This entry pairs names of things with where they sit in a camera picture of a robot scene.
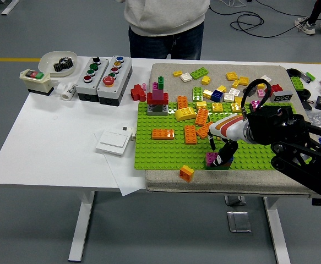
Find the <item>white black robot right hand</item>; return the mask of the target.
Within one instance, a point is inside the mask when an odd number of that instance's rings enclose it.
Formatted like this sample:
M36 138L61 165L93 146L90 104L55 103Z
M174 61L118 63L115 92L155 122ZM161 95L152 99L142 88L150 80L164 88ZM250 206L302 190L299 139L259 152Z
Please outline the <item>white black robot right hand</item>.
M242 115L231 115L210 124L208 140L211 149L216 150L213 136L220 137L225 142L216 159L210 164L211 167L219 167L227 163L238 149L238 140L249 142L247 139L248 120Z

